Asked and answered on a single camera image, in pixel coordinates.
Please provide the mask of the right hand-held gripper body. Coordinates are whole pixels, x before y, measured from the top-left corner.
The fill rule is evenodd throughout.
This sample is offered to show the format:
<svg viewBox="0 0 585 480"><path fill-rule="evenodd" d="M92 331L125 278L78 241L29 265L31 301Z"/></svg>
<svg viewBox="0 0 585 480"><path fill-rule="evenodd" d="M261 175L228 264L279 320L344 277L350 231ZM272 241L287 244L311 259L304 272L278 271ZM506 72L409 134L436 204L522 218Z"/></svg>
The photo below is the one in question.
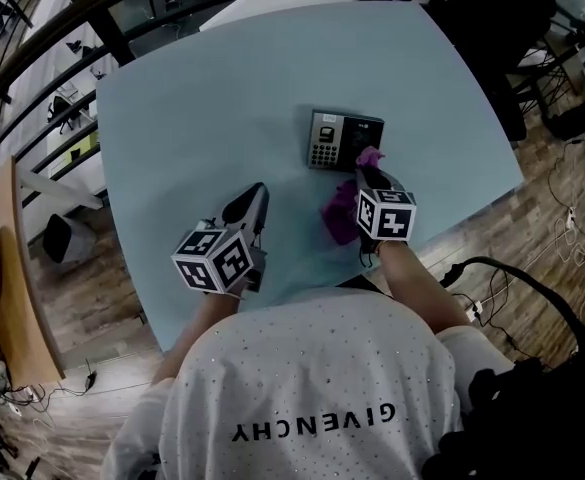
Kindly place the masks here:
<svg viewBox="0 0 585 480"><path fill-rule="evenodd" d="M383 242L407 242L414 229L417 205L411 192L360 189L356 224L364 253L375 253Z"/></svg>

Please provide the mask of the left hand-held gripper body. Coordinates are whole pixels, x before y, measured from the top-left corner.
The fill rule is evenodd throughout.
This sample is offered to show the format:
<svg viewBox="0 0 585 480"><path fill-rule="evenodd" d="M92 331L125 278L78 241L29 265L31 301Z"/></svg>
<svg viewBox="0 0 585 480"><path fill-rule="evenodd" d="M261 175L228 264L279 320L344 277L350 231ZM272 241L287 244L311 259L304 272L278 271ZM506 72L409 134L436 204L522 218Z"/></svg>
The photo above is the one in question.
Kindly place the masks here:
<svg viewBox="0 0 585 480"><path fill-rule="evenodd" d="M267 255L259 240L245 230L216 227L201 220L186 233L171 259L192 290L231 296L257 293Z"/></svg>

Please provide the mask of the purple cloth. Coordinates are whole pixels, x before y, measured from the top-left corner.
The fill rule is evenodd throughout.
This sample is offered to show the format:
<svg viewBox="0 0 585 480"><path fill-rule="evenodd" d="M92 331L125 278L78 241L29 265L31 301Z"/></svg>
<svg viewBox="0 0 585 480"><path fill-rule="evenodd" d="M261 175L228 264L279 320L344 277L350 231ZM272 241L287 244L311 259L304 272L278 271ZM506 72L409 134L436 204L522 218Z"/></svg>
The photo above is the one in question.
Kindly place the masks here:
<svg viewBox="0 0 585 480"><path fill-rule="evenodd" d="M355 160L355 166L378 168L379 161L384 157L377 148L368 146ZM335 195L321 209L323 222L339 246L347 245L359 236L355 217L358 192L356 179L346 180L337 187Z"/></svg>

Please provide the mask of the black keypad terminal device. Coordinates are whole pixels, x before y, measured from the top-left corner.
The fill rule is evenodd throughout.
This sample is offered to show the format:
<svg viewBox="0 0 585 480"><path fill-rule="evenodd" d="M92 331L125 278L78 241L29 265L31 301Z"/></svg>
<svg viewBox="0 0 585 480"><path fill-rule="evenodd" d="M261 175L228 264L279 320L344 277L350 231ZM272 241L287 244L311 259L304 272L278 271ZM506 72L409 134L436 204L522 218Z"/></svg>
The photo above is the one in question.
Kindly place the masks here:
<svg viewBox="0 0 585 480"><path fill-rule="evenodd" d="M353 172L364 149L379 148L384 126L385 122L379 118L314 110L307 166Z"/></svg>

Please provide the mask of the person's right forearm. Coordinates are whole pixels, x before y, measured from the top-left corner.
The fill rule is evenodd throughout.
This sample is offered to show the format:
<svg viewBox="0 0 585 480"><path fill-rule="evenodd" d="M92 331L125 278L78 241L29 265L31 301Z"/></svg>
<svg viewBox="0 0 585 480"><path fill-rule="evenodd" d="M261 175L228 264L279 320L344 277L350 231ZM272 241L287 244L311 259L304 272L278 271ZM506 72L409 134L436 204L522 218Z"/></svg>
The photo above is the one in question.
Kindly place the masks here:
<svg viewBox="0 0 585 480"><path fill-rule="evenodd" d="M413 310L433 333L470 325L460 304L405 243L382 242L377 255L392 297Z"/></svg>

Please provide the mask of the black shoulder bag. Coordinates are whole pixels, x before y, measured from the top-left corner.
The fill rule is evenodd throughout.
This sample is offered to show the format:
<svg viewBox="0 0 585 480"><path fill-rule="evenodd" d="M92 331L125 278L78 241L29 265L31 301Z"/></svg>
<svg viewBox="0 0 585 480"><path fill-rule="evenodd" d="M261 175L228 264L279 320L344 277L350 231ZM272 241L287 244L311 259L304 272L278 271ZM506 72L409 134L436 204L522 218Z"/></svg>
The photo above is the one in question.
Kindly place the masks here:
<svg viewBox="0 0 585 480"><path fill-rule="evenodd" d="M445 434L423 480L585 480L585 354L479 371L463 428Z"/></svg>

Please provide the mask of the person's left forearm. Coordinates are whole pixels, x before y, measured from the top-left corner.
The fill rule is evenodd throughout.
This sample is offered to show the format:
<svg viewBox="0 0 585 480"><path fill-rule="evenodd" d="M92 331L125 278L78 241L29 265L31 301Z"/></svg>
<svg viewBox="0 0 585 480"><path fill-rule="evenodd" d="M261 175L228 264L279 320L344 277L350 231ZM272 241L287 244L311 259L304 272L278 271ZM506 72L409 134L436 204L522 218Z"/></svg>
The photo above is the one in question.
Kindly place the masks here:
<svg viewBox="0 0 585 480"><path fill-rule="evenodd" d="M166 379L177 377L183 361L196 343L210 328L237 313L240 299L228 294L208 294L193 320L184 328L174 346L165 354L152 381L156 385Z"/></svg>

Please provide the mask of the light blue table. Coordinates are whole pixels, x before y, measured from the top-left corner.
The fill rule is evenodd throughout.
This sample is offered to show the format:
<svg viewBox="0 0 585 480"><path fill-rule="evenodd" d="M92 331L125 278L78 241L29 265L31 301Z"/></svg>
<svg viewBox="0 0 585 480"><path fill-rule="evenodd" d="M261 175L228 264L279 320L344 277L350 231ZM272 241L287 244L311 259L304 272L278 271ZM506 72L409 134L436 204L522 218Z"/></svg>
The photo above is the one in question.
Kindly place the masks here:
<svg viewBox="0 0 585 480"><path fill-rule="evenodd" d="M418 5L349 2L268 13L176 41L97 85L106 187L133 285L169 349L199 295L172 254L240 190L270 193L267 265L247 309L363 270L320 210L344 175L311 170L314 111L384 122L382 167L417 202L414 248L522 183L474 76Z"/></svg>

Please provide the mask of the person's white shirt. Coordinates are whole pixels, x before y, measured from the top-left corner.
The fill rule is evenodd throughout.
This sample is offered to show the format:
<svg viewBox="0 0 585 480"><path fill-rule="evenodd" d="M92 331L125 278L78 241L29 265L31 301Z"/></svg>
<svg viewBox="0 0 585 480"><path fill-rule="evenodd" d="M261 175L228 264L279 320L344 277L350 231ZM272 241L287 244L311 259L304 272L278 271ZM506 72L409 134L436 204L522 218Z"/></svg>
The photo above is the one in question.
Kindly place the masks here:
<svg viewBox="0 0 585 480"><path fill-rule="evenodd" d="M469 385L512 363L472 326L434 333L369 291L229 317L149 388L102 480L420 480Z"/></svg>

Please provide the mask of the black white waste bin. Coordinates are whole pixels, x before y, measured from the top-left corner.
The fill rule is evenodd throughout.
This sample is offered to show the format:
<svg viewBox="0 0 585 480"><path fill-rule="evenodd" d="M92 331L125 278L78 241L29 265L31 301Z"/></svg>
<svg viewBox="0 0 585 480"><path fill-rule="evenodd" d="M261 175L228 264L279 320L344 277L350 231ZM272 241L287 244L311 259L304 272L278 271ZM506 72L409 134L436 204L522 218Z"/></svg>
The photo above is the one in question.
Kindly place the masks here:
<svg viewBox="0 0 585 480"><path fill-rule="evenodd" d="M87 225L52 214L43 233L43 249L57 264L82 262L89 257L96 239Z"/></svg>

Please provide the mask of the black mesh chair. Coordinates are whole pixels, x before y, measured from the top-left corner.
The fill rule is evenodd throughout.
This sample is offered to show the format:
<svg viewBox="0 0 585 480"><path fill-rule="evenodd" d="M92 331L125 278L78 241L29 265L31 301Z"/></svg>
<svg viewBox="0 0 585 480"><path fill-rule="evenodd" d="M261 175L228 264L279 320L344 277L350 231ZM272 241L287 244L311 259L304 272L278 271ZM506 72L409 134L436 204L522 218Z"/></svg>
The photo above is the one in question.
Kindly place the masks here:
<svg viewBox="0 0 585 480"><path fill-rule="evenodd" d="M426 10L472 72L507 139L524 140L526 125L507 76L549 30L556 1L446 0Z"/></svg>

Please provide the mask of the wooden table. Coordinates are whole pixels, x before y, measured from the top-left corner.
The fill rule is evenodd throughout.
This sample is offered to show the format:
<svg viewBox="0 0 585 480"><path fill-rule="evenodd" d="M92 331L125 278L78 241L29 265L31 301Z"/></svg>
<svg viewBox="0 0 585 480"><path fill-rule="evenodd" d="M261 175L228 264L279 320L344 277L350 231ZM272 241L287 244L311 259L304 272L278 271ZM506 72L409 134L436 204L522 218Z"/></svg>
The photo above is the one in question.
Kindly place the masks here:
<svg viewBox="0 0 585 480"><path fill-rule="evenodd" d="M12 159L0 168L0 350L16 386L64 379L29 268L21 179Z"/></svg>

